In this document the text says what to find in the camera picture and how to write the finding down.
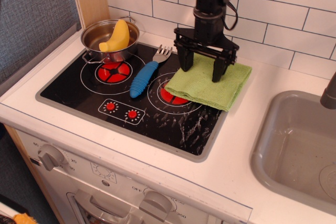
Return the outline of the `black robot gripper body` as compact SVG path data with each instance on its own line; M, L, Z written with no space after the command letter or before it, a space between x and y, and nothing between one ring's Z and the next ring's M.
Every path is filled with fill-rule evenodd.
M224 18L221 14L206 16L197 12L193 28L174 29L176 34L174 46L191 47L194 53L213 59L226 55L229 65L233 65L239 47L224 36L223 29Z

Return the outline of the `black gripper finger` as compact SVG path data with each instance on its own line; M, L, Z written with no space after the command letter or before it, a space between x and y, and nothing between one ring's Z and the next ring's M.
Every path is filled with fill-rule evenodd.
M194 52L191 47L185 47L181 45L177 45L177 55L179 58L180 66L183 71L188 71L194 61Z
M220 55L216 57L213 64L213 82L218 82L222 75L225 74L227 68L229 66L229 60L226 55Z

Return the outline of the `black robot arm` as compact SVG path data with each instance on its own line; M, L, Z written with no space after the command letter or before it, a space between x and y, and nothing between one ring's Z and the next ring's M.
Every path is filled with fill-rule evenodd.
M226 8L237 12L230 0L196 0L193 10L194 28L176 28L174 46L180 66L188 71L194 63L194 54L214 59L212 81L218 82L228 66L236 62L239 46L224 35L224 29L232 30L225 23Z

